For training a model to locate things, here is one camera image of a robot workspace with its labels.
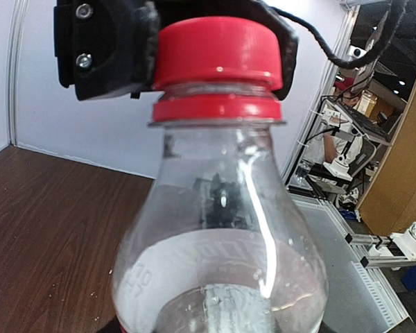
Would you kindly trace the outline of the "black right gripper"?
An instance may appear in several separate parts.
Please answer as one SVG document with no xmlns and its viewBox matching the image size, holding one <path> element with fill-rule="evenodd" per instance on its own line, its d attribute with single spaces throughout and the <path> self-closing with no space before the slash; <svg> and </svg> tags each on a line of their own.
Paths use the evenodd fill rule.
<svg viewBox="0 0 416 333">
<path fill-rule="evenodd" d="M 79 101 L 149 92 L 158 52 L 154 1 L 57 1 L 58 80 Z"/>
</svg>

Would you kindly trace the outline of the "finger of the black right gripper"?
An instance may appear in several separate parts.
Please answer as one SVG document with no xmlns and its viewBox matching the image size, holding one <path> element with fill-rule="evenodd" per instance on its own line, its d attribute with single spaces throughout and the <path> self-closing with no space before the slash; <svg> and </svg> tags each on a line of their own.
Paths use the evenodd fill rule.
<svg viewBox="0 0 416 333">
<path fill-rule="evenodd" d="M 296 31 L 280 15 L 280 9 L 270 7 L 264 1 L 256 1 L 256 3 L 262 7 L 262 18 L 258 19 L 258 22 L 269 28 L 276 35 L 279 43 L 282 88 L 274 90 L 273 94 L 283 101 L 288 96 L 293 84 L 299 38 Z"/>
</svg>

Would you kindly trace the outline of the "red soda bottle cap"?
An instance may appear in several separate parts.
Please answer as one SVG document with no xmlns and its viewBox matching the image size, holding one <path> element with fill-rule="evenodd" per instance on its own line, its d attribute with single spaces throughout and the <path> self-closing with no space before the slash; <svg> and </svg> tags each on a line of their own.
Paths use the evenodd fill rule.
<svg viewBox="0 0 416 333">
<path fill-rule="evenodd" d="M 153 88 L 196 81 L 283 86 L 277 36 L 238 17 L 201 17 L 167 26 L 159 33 Z"/>
</svg>

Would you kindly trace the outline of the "red label soda bottle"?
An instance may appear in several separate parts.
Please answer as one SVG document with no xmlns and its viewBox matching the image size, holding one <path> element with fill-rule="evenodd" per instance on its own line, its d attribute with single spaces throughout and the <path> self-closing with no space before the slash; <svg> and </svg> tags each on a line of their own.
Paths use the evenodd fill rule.
<svg viewBox="0 0 416 333">
<path fill-rule="evenodd" d="M 153 109 L 159 174 L 112 273 L 123 332 L 318 332 L 325 265 L 288 195 L 269 89 L 183 83 Z"/>
</svg>

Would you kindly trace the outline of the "left aluminium frame post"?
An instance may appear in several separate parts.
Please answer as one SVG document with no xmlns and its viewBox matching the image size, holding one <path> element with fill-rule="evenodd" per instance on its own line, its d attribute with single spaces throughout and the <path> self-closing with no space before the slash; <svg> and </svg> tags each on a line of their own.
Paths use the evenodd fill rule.
<svg viewBox="0 0 416 333">
<path fill-rule="evenodd" d="M 8 121 L 8 139 L 9 144 L 12 146 L 17 145 L 17 88 L 19 61 L 28 4 L 28 0 L 14 1 L 8 36 L 5 102 Z"/>
</svg>

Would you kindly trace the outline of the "aluminium front rail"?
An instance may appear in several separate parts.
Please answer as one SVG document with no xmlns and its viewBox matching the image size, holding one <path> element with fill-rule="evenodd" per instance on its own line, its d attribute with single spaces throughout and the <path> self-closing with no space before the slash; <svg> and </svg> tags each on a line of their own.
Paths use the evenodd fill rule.
<svg viewBox="0 0 416 333">
<path fill-rule="evenodd" d="M 356 234 L 309 185 L 288 188 L 324 254 L 329 301 L 321 332 L 416 332 L 383 268 L 416 266 L 416 224 L 389 237 Z"/>
</svg>

